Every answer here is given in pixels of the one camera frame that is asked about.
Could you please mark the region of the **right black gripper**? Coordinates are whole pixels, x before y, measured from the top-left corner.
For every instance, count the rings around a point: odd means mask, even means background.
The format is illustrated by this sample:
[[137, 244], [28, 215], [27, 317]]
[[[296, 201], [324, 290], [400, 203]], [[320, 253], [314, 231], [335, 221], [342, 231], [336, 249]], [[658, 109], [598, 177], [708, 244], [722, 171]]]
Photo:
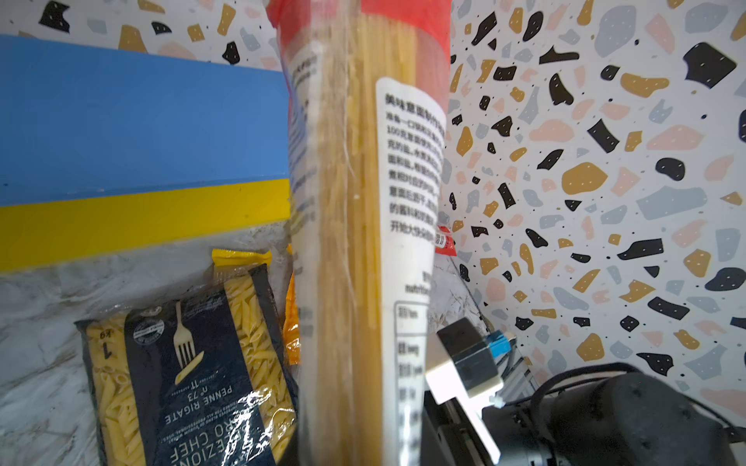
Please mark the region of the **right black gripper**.
[[483, 410], [480, 435], [456, 401], [425, 397], [423, 465], [736, 465], [745, 430], [641, 373], [553, 388]]

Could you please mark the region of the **red clear spaghetti pack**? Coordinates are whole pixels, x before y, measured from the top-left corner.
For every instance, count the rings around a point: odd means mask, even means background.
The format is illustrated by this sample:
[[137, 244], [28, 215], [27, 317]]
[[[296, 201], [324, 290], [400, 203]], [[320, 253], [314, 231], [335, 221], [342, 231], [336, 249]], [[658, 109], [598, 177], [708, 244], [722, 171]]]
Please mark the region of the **red clear spaghetti pack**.
[[291, 95], [301, 465], [416, 465], [450, 76], [446, 1], [269, 1]]

